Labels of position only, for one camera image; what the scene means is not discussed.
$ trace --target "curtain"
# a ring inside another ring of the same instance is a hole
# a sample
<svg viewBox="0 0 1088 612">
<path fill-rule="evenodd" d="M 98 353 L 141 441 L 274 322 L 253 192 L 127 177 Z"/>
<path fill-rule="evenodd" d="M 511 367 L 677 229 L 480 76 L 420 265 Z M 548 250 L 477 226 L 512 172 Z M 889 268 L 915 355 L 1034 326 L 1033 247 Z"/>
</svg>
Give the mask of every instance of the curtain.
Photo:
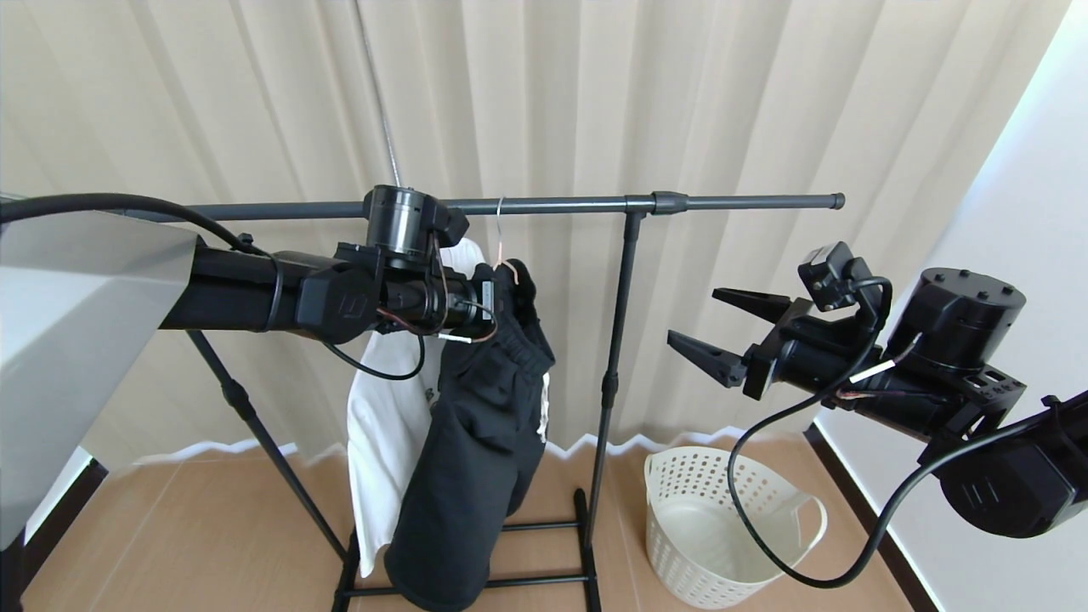
<svg viewBox="0 0 1088 612">
<path fill-rule="evenodd" d="M 10 0 L 0 188 L 360 199 L 394 181 L 395 160 L 405 185 L 440 198 L 845 193 L 839 211 L 644 221 L 611 439 L 668 441 L 751 425 L 795 396 L 752 402 L 668 350 L 668 329 L 735 352 L 766 333 L 713 287 L 801 293 L 799 260 L 844 240 L 908 291 L 1067 4 Z M 497 221 L 471 221 L 494 256 Z M 366 233 L 362 220 L 230 227 L 265 250 L 319 254 Z M 504 254 L 540 286 L 564 446 L 596 430 L 621 227 L 502 220 Z M 311 454 L 343 441 L 354 372 L 320 344 L 209 336 L 277 441 Z M 158 332 L 85 446 L 114 467 L 247 437 L 184 334 Z"/>
</svg>

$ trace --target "baseboard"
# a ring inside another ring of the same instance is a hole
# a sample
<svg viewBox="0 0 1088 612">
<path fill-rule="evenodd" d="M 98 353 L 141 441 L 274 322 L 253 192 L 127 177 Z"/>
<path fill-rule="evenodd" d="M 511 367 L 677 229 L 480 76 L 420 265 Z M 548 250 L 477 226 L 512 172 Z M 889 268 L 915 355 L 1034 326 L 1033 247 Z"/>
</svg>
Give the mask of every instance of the baseboard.
<svg viewBox="0 0 1088 612">
<path fill-rule="evenodd" d="M 30 541 L 23 547 L 23 583 L 24 588 L 30 584 L 38 570 L 45 565 L 46 560 L 60 543 L 61 538 L 67 533 L 69 527 L 75 522 L 83 507 L 90 501 L 90 497 L 98 490 L 108 474 L 100 463 L 90 460 L 79 476 L 76 477 L 69 490 L 64 492 L 57 505 L 42 521 L 41 526 L 34 533 Z"/>
<path fill-rule="evenodd" d="M 805 439 L 808 440 L 813 450 L 816 451 L 816 455 L 819 456 L 824 467 L 831 475 L 834 485 L 842 491 L 843 497 L 846 498 L 846 502 L 850 504 L 851 510 L 854 511 L 854 514 L 857 515 L 858 521 L 862 522 L 862 526 L 866 531 L 870 531 L 876 525 L 877 514 L 874 512 L 873 506 L 865 500 L 865 495 L 857 487 L 857 482 L 846 472 L 846 467 L 842 465 L 839 455 L 827 443 L 824 433 L 815 425 L 812 425 L 805 430 Z M 914 573 L 914 568 L 906 561 L 906 556 L 900 550 L 895 540 L 891 537 L 885 537 L 880 541 L 880 548 L 877 550 L 880 552 L 880 556 L 883 558 L 885 564 L 888 565 L 888 570 L 891 571 L 892 577 L 899 583 L 899 588 L 906 596 L 911 608 L 916 612 L 939 612 L 940 609 L 930 599 L 929 592 L 922 585 L 922 580 Z"/>
</svg>

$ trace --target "laundry basket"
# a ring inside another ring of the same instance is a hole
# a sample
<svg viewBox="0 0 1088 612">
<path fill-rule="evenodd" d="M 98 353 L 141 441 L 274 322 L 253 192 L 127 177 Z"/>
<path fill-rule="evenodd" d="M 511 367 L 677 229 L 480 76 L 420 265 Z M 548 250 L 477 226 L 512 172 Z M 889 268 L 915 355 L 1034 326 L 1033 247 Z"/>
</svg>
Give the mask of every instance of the laundry basket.
<svg viewBox="0 0 1088 612">
<path fill-rule="evenodd" d="M 704 610 L 734 605 L 782 572 L 759 550 L 733 509 L 726 485 L 729 453 L 681 446 L 646 457 L 646 551 L 672 595 Z M 763 540 L 791 567 L 827 530 L 827 510 L 766 466 L 737 458 L 737 493 Z M 798 512 L 819 509 L 805 541 Z"/>
</svg>

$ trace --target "dark sweatpants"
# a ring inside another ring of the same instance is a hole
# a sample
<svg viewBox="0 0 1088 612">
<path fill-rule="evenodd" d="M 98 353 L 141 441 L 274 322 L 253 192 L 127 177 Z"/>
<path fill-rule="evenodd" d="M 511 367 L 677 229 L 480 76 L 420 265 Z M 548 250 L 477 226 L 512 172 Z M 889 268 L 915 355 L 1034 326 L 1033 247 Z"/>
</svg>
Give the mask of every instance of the dark sweatpants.
<svg viewBox="0 0 1088 612">
<path fill-rule="evenodd" d="M 536 432 L 543 376 L 555 364 L 520 262 L 519 283 L 494 274 L 502 302 L 495 338 L 449 342 L 441 399 L 400 507 L 385 568 L 409 601 L 456 612 L 475 601 L 490 574 L 503 521 L 521 501 L 544 453 Z"/>
</svg>

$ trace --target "brown floor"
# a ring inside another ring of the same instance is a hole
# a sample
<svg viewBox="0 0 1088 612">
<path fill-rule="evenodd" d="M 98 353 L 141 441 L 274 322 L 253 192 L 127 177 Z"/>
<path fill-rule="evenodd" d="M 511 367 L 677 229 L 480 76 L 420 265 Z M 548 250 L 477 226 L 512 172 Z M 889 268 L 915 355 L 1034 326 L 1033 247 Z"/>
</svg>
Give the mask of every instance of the brown floor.
<svg viewBox="0 0 1088 612">
<path fill-rule="evenodd" d="M 715 445 L 728 448 L 729 439 Z M 841 573 L 864 534 L 819 460 L 800 437 L 752 443 L 745 452 L 827 504 L 824 541 L 801 564 L 809 574 Z M 635 448 L 610 456 L 595 537 L 601 597 L 607 611 L 694 610 L 658 582 L 644 547 L 645 493 Z M 351 509 L 342 456 L 305 466 L 292 460 L 342 538 Z M 571 494 L 589 485 L 593 449 L 562 461 L 546 455 L 514 521 L 569 519 Z M 496 577 L 577 572 L 572 529 L 506 534 L 495 549 Z M 364 584 L 383 583 L 382 564 Z M 201 455 L 180 465 L 148 465 L 111 476 L 91 499 L 24 596 L 27 612 L 96 610 L 323 611 L 339 564 L 317 528 L 259 453 Z M 473 611 L 578 611 L 577 584 L 490 589 Z M 416 610 L 398 596 L 356 599 L 351 612 Z M 910 610 L 877 558 L 850 586 L 827 591 L 780 578 L 744 610 Z"/>
</svg>

